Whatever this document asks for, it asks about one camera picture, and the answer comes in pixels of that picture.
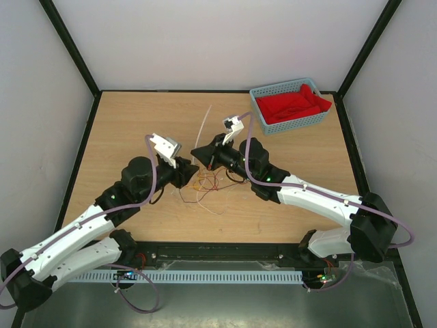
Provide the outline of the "white zip tie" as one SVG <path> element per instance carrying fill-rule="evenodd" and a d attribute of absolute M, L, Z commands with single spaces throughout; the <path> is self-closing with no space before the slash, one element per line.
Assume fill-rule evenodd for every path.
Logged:
<path fill-rule="evenodd" d="M 196 140 L 195 140 L 194 148 L 197 148 L 198 145 L 199 145 L 199 141 L 201 139 L 201 134 L 203 132 L 206 120 L 208 119 L 208 116 L 210 114 L 211 109 L 212 109 L 212 104 L 208 107 L 208 109 L 207 109 L 207 111 L 206 111 L 206 113 L 205 113 L 205 115 L 203 117 L 203 120 L 201 122 L 201 125 L 200 125 L 198 133 L 197 133 L 197 137 L 196 137 Z M 194 155 L 192 155 L 192 157 L 191 157 L 191 164 L 195 164 L 195 161 L 196 161 L 196 158 L 194 157 Z"/>

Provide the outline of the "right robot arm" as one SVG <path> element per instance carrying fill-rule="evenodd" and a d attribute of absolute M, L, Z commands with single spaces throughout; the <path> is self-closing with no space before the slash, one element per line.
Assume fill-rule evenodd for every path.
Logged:
<path fill-rule="evenodd" d="M 268 151 L 256 138 L 243 141 L 234 149 L 232 142 L 223 143 L 224 137 L 216 135 L 208 145 L 191 150 L 191 154 L 209 170 L 224 167 L 250 180 L 252 191 L 265 201 L 304 208 L 340 225 L 305 234 L 298 250 L 303 264 L 313 266 L 322 258 L 337 254 L 356 254 L 375 263 L 384 260 L 397 224 L 389 220 L 391 212 L 379 195 L 344 195 L 308 184 L 271 164 Z"/>

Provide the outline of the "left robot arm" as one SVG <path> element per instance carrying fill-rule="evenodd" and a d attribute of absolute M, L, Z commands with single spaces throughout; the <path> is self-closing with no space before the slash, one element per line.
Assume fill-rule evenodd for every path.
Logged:
<path fill-rule="evenodd" d="M 173 165 L 147 157 L 132 159 L 121 179 L 106 189 L 85 212 L 46 240 L 23 251 L 1 255 L 1 290 L 13 304 L 29 312 L 42 305 L 69 280 L 106 264 L 128 266 L 137 243 L 120 225 L 152 201 L 155 192 L 171 184 L 186 186 L 199 168 L 176 157 Z"/>

